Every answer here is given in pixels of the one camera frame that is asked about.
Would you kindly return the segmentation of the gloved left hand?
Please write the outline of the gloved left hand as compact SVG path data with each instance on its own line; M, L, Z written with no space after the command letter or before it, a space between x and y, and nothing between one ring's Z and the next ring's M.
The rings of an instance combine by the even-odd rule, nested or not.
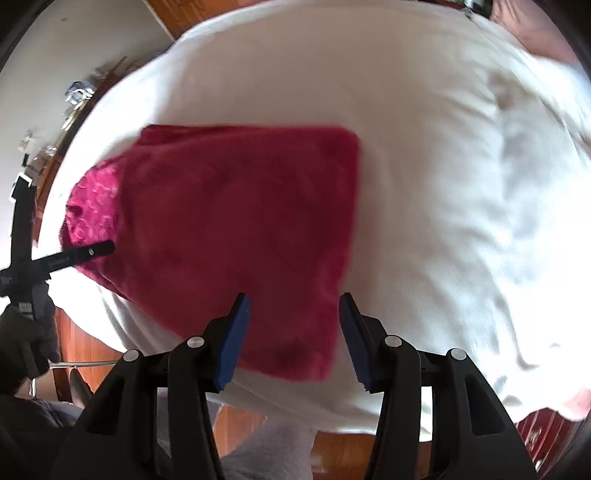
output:
M1 394L14 396L26 379L44 375L60 360L55 305L43 282L33 290L31 314L8 305L1 314Z

